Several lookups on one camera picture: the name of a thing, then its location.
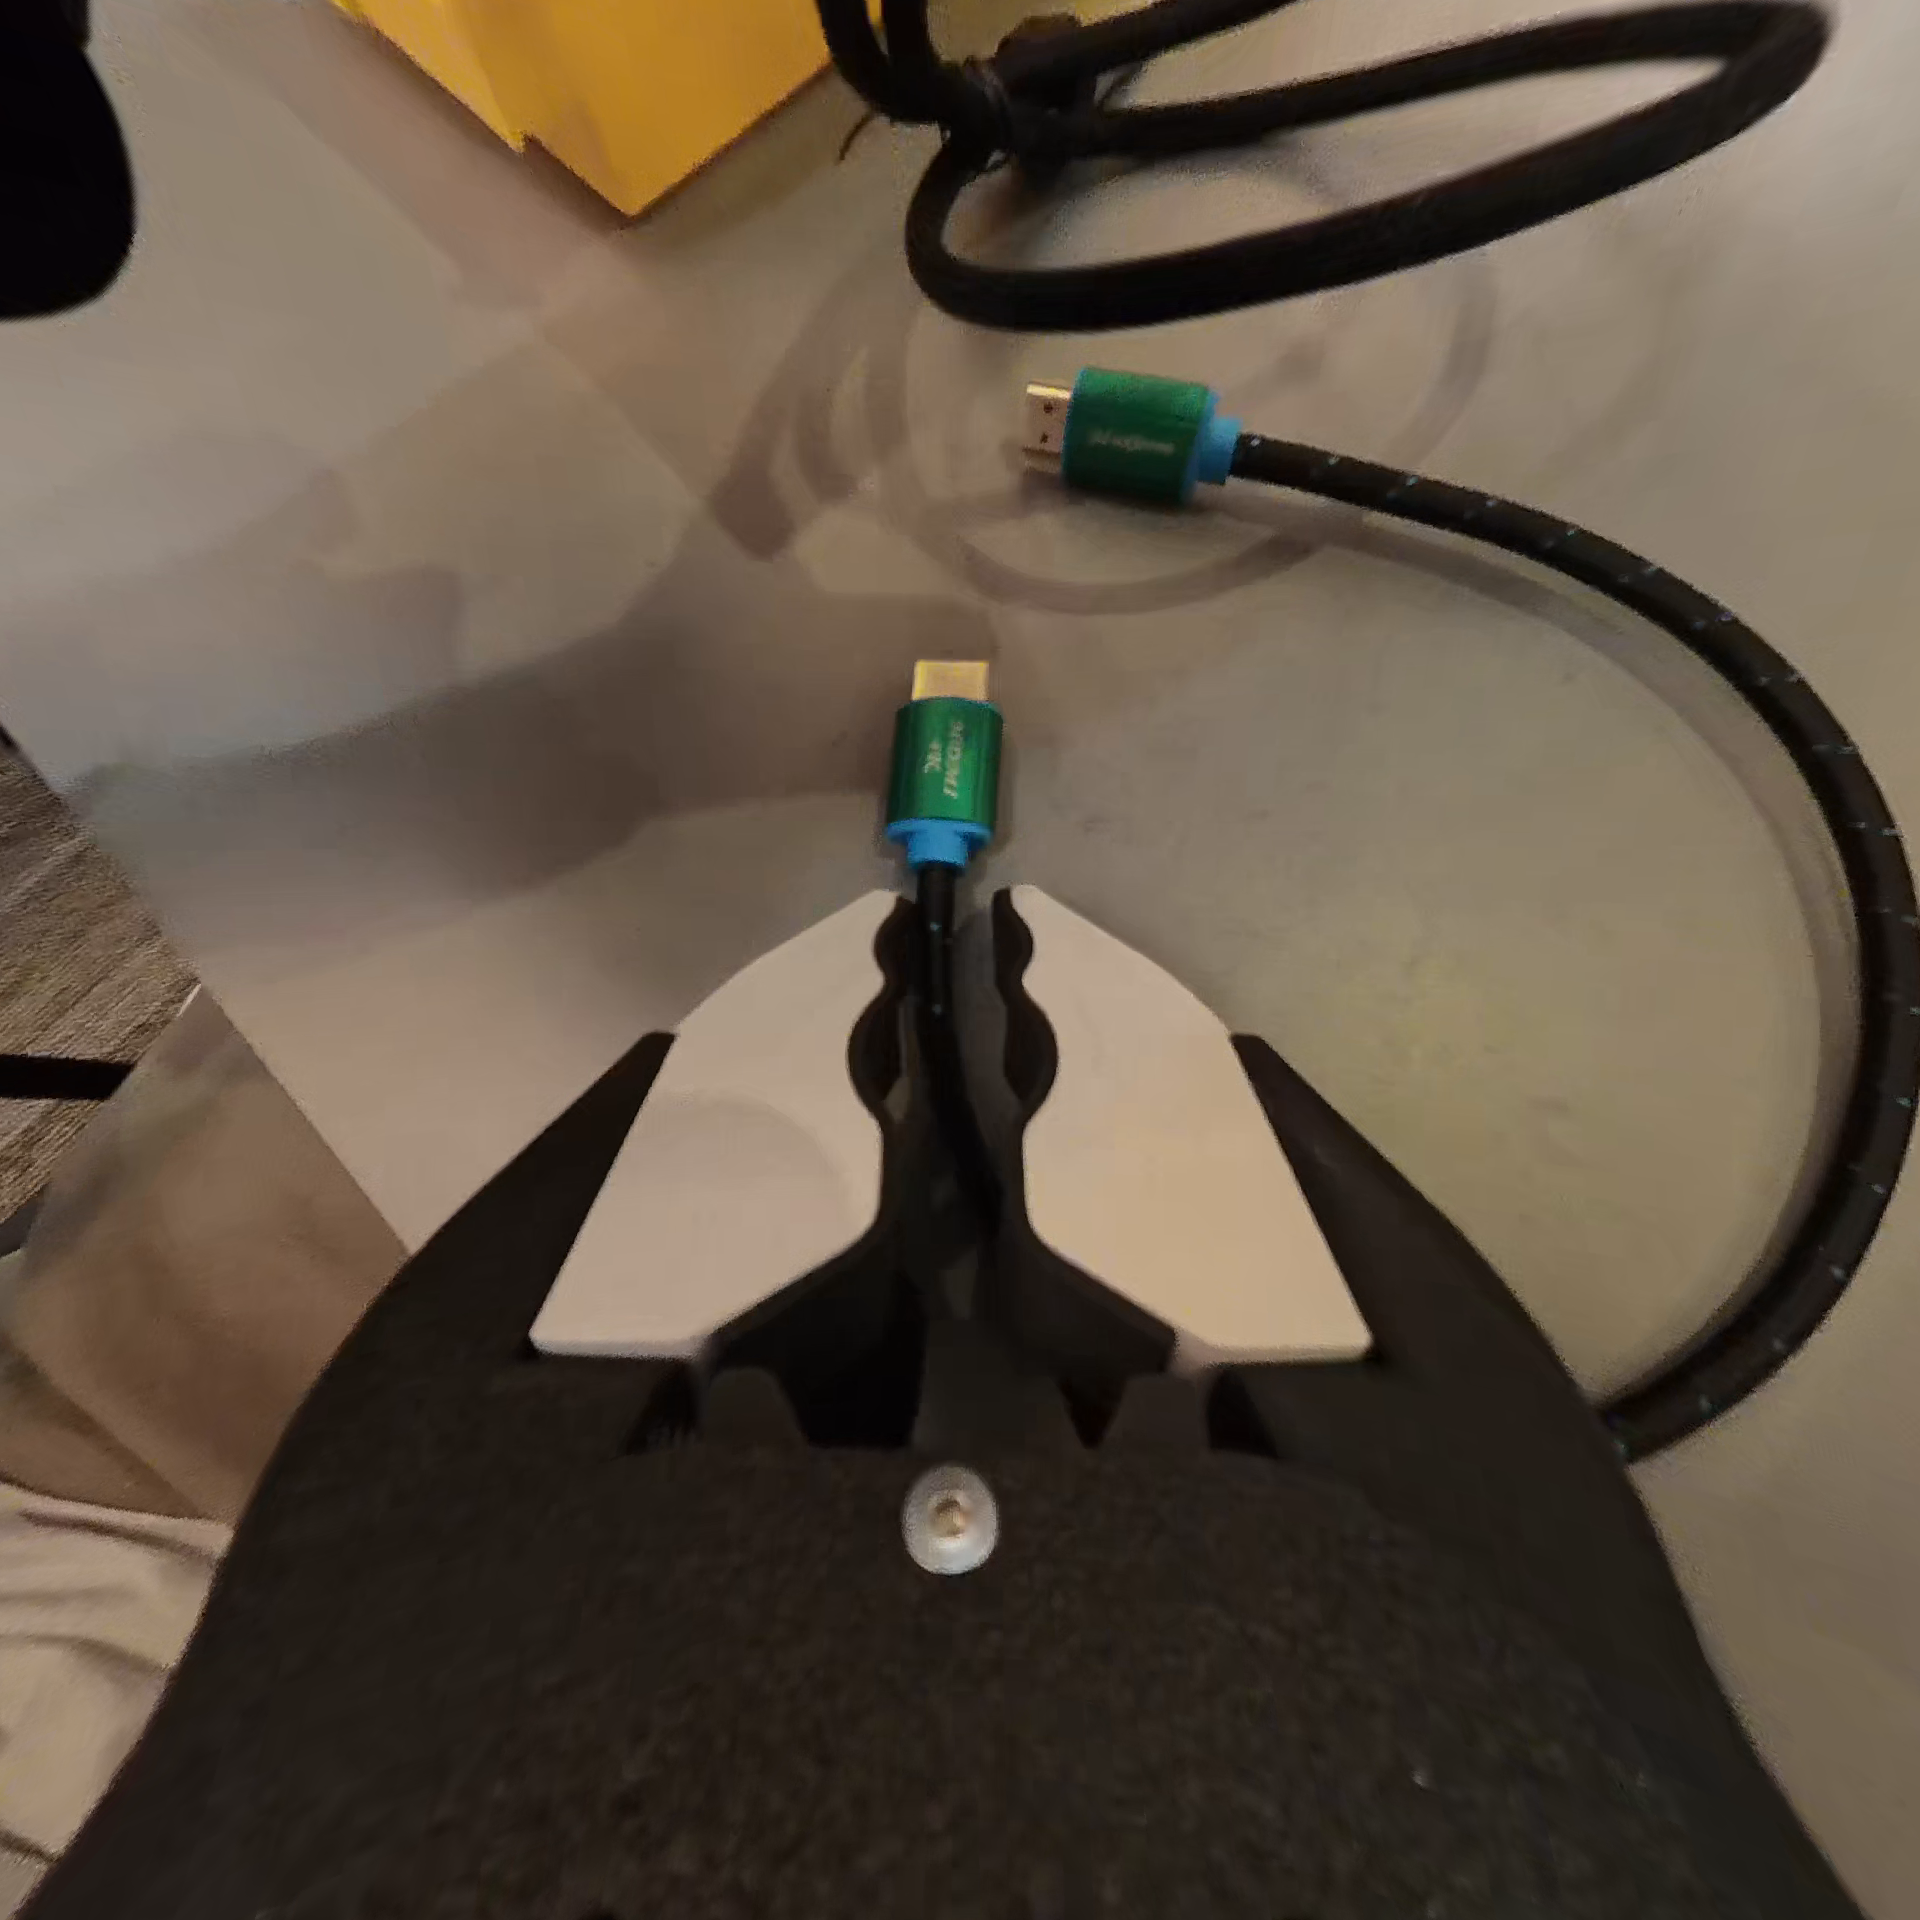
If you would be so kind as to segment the black braided cable green plugs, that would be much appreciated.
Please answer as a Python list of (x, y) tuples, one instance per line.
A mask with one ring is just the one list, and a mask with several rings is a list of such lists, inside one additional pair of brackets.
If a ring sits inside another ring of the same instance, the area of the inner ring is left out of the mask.
[[(1346, 292), (1482, 252), (1715, 154), (1818, 72), (1818, 4), (1652, 4), (1581, 14), (1316, 80), (1131, 105), (1145, 67), (1283, 11), (1279, 4), (1145, 4), (1106, 20), (1023, 20), (986, 57), (946, 57), (928, 4), (815, 4), (833, 72), (871, 114), (933, 130), (902, 221), (915, 285), (991, 331), (1126, 331)], [(949, 247), (959, 200), (998, 168), (1062, 174), (1255, 148), (1503, 84), (1613, 67), (1699, 62), (1698, 84), (1512, 160), (1398, 198), (1196, 248), (1072, 270), (986, 267)], [(1736, 1310), (1601, 1405), (1622, 1464), (1673, 1452), (1768, 1385), (1848, 1294), (1916, 1131), (1916, 878), (1856, 740), (1736, 612), (1596, 531), (1516, 501), (1286, 442), (1228, 420), (1199, 384), (1086, 368), (1025, 394), (1028, 445), (1078, 491), (1186, 507), (1228, 482), (1291, 491), (1472, 541), (1588, 588), (1673, 640), (1788, 757), (1845, 881), (1856, 1027), (1833, 1141), (1783, 1250)]]

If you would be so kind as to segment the dark rounded object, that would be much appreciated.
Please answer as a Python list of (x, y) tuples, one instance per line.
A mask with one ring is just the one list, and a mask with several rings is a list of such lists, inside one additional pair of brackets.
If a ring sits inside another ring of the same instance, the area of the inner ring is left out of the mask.
[(89, 307), (131, 254), (131, 160), (89, 27), (89, 4), (2, 5), (2, 324)]

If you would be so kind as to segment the yellow plastic bin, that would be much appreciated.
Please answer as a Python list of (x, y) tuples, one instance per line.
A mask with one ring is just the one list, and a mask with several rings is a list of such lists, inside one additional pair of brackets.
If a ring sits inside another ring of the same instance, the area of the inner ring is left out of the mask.
[(815, 4), (341, 4), (508, 148), (636, 218), (829, 70)]

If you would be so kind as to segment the pale cloth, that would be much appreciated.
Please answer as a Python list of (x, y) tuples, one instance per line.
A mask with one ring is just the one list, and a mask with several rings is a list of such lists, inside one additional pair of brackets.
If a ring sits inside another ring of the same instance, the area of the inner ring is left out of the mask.
[(152, 1721), (232, 1528), (2, 1487), (2, 1912)]

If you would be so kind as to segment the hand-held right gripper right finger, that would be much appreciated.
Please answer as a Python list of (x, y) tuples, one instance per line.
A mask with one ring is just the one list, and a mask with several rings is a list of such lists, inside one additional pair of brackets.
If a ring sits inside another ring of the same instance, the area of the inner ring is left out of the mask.
[(1203, 1450), (1235, 1378), (1371, 1360), (1228, 1027), (1039, 887), (993, 892), (981, 948), (962, 988), (942, 935), (942, 1145), (976, 1231), (942, 1428)]

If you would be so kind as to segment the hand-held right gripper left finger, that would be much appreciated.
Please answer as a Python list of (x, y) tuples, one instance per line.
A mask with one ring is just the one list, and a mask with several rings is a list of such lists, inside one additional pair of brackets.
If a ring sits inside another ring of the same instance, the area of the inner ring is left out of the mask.
[(532, 1321), (541, 1358), (758, 1370), (811, 1444), (906, 1444), (926, 1304), (888, 1098), (915, 970), (911, 904), (868, 892), (685, 1015)]

